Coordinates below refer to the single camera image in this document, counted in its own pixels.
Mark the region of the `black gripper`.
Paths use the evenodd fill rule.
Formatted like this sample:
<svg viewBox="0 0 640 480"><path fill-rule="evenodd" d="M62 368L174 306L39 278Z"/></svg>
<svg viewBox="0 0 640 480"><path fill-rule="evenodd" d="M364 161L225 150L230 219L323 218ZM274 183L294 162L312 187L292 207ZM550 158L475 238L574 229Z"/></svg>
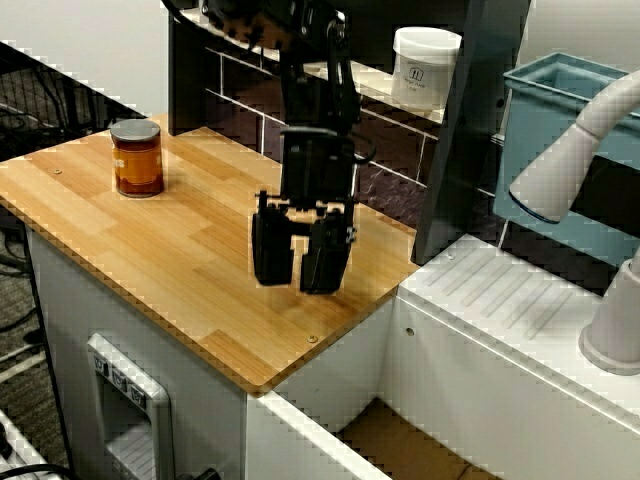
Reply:
<svg viewBox="0 0 640 480"><path fill-rule="evenodd" d="M331 204L354 209L354 142L333 130L286 127L281 130L282 171L279 204L272 195L258 193L258 211L252 219L254 274L264 286L290 284L293 272L291 222L288 209L315 209L324 215ZM331 294L340 288L349 259L354 228L342 212L329 212L310 228L307 252L302 257L300 290Z"/></svg>

